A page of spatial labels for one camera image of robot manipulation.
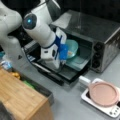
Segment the black cable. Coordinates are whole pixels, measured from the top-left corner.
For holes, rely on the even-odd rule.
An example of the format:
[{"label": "black cable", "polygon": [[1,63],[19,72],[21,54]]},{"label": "black cable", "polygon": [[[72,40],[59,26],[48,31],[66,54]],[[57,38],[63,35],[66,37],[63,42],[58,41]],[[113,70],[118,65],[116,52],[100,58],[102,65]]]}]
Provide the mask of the black cable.
[{"label": "black cable", "polygon": [[46,3],[48,3],[50,0],[46,0],[45,2],[43,2],[42,4],[39,4],[39,5],[37,5],[36,7],[34,7],[33,9],[35,9],[35,8],[37,8],[37,7],[40,7],[41,5],[44,5],[44,4],[46,4]]}]

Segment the countertop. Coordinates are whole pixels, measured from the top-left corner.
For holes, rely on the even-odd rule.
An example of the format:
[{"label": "countertop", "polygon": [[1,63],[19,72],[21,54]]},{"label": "countertop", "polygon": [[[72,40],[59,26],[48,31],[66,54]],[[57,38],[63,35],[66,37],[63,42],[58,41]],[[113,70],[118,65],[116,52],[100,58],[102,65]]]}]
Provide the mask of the countertop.
[{"label": "countertop", "polygon": [[[85,75],[94,80],[101,78],[120,87],[120,54],[113,60],[103,73],[95,73],[89,70]],[[119,120],[110,118],[96,108],[87,104],[81,99],[81,94],[85,90],[78,82],[72,88],[52,85],[50,89],[55,98],[52,111],[55,120]]]}]

